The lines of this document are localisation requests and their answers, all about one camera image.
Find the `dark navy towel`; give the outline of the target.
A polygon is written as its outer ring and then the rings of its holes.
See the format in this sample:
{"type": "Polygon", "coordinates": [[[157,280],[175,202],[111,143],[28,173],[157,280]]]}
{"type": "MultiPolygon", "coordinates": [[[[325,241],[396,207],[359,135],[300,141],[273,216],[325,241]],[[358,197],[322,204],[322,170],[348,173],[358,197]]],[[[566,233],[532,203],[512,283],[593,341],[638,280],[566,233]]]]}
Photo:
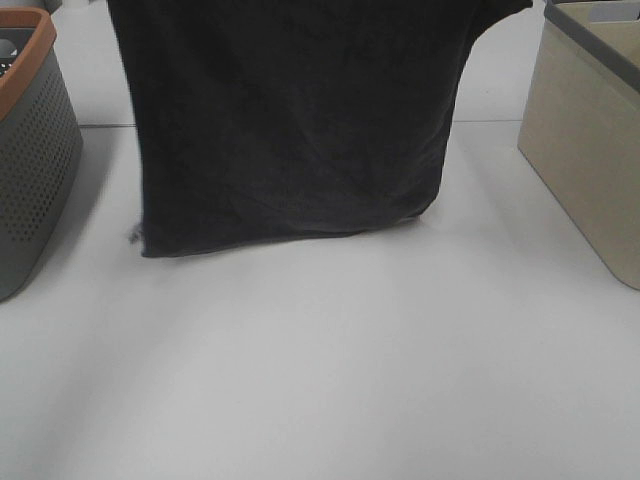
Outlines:
{"type": "Polygon", "coordinates": [[[436,199],[475,42],[525,1],[111,1],[142,253],[344,237],[436,199]]]}

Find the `beige basket with grey rim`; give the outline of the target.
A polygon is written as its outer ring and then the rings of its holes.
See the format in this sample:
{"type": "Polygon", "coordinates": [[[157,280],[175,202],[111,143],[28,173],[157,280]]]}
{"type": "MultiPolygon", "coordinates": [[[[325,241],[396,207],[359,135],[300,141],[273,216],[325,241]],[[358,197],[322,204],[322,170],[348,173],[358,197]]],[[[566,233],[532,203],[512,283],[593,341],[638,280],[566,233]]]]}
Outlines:
{"type": "Polygon", "coordinates": [[[612,275],[638,288],[638,2],[547,2],[518,148],[612,275]]]}

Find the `grey perforated basket orange rim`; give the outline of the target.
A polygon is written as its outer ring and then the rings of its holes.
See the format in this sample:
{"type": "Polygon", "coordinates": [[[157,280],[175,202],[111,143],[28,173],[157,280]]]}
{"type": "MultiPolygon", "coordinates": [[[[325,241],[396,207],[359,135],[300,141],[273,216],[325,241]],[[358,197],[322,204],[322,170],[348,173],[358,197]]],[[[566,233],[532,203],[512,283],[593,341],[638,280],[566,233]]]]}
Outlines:
{"type": "Polygon", "coordinates": [[[1,298],[27,283],[73,186],[83,139],[41,8],[1,10],[1,298]]]}

